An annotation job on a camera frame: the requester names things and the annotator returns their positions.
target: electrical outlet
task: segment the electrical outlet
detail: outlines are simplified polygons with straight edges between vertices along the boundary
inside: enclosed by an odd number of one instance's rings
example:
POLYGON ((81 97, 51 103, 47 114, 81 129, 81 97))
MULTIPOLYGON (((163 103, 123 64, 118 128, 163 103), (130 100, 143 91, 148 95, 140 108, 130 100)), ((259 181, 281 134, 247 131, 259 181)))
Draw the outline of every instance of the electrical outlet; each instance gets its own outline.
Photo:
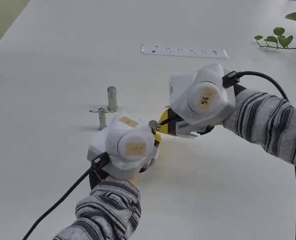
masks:
POLYGON ((225 50, 221 49, 204 49, 191 47, 171 47, 160 45, 143 45, 141 52, 145 55, 161 55, 161 56, 180 56, 180 57, 195 57, 195 58, 214 58, 228 59, 225 50))

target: gray striped sweater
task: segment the gray striped sweater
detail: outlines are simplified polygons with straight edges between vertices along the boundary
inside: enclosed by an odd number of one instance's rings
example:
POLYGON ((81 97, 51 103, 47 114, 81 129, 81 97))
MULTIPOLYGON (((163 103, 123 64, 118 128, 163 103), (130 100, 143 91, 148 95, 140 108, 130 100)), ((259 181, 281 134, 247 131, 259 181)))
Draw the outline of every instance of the gray striped sweater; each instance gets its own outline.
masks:
MULTIPOLYGON (((296 165, 296 108, 263 92, 243 90, 223 126, 296 165)), ((77 220, 54 240, 126 240, 141 215, 138 189, 126 180, 103 181, 77 204, 77 220)))

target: metal cylinder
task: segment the metal cylinder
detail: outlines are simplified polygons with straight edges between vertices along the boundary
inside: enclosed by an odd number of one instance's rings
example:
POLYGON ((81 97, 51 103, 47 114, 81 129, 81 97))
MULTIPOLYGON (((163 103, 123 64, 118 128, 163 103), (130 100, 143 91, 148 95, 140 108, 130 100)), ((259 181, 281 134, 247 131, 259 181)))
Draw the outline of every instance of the metal cylinder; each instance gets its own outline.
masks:
POLYGON ((117 88, 115 86, 108 87, 108 111, 116 112, 118 111, 117 105, 117 88))
POLYGON ((155 135, 157 134, 157 128, 159 126, 159 123, 155 120, 149 121, 149 127, 151 128, 151 132, 155 135))
POLYGON ((107 122, 106 122, 106 112, 104 108, 99 108, 98 109, 98 114, 99 114, 99 123, 100 123, 100 127, 99 130, 103 130, 104 128, 107 127, 107 122))

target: table surface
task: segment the table surface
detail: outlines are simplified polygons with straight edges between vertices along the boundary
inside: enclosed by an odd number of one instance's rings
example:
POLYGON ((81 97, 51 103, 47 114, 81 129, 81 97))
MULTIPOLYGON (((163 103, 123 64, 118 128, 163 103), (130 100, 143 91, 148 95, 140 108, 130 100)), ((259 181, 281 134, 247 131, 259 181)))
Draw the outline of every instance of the table surface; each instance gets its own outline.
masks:
MULTIPOLYGON (((221 63, 274 77, 296 106, 296 51, 259 49, 257 34, 295 23, 296 1, 31 0, 0 41, 0 240, 21 239, 88 168, 98 118, 118 88, 122 109, 158 119, 170 75, 221 63), (225 49, 229 60, 142 55, 142 44, 225 49)), ((263 79, 242 84, 278 94, 263 79)), ((216 127, 164 137, 140 176, 142 218, 132 239, 294 239, 294 168, 216 127)), ((51 239, 74 220, 84 181, 32 234, 51 239)))

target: tan sticker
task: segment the tan sticker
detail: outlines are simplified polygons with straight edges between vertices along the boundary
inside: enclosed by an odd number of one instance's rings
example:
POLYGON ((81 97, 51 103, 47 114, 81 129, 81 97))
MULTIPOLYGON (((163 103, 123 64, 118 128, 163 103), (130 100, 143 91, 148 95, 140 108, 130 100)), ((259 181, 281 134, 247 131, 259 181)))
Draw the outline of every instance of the tan sticker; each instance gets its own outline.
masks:
POLYGON ((127 124, 128 126, 130 126, 132 128, 135 128, 136 126, 139 125, 139 123, 137 123, 136 121, 134 121, 126 116, 123 116, 122 118, 120 118, 119 121, 124 124, 127 124))
POLYGON ((126 155, 145 155, 147 151, 147 144, 145 142, 130 142, 126 144, 126 155))
POLYGON ((211 87, 206 87, 201 93, 201 96, 198 102, 198 108, 203 111, 207 111, 211 106, 215 96, 216 96, 216 91, 211 87))

